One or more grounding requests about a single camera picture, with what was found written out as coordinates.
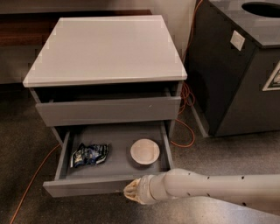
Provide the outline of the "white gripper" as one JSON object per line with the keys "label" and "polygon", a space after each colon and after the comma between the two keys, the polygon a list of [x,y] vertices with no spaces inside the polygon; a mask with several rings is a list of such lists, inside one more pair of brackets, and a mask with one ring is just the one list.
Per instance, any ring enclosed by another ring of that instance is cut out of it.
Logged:
{"label": "white gripper", "polygon": [[146,175],[133,180],[123,189],[125,197],[142,205],[152,205],[166,199],[164,174]]}

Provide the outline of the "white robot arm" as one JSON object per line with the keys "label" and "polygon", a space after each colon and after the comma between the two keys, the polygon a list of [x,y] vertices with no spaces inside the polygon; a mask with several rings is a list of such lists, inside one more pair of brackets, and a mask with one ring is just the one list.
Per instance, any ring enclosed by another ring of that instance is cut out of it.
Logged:
{"label": "white robot arm", "polygon": [[172,169],[133,180],[124,187],[123,194],[142,205],[208,197],[268,214],[280,214],[279,174],[210,176]]}

